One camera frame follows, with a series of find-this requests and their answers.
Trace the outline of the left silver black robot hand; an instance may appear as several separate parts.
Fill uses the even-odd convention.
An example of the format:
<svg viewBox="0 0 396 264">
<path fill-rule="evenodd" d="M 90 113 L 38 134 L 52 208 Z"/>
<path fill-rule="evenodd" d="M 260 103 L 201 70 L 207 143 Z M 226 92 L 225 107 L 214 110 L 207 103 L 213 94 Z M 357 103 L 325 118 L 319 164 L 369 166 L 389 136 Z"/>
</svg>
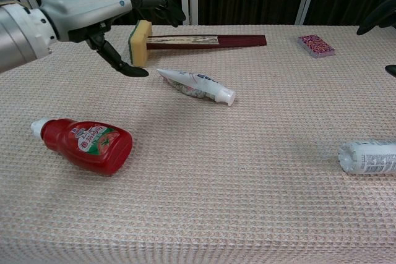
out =
<svg viewBox="0 0 396 264">
<path fill-rule="evenodd" d="M 177 27 L 186 19 L 175 0 L 41 0 L 40 10 L 48 18 L 58 41 L 86 41 L 113 69 L 128 77 L 146 77 L 148 72 L 130 66 L 106 41 L 115 19 L 137 11 L 143 18 L 153 14 Z"/>
</svg>

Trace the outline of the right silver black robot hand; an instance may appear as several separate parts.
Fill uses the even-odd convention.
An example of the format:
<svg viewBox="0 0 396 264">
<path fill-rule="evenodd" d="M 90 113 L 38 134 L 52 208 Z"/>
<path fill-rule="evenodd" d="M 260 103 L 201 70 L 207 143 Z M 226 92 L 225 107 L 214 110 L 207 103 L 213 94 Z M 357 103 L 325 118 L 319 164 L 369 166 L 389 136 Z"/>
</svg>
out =
<svg viewBox="0 0 396 264">
<path fill-rule="evenodd" d="M 359 25 L 356 34 L 364 35 L 374 27 L 395 27 L 395 2 L 396 0 L 385 0 L 377 6 Z"/>
</svg>

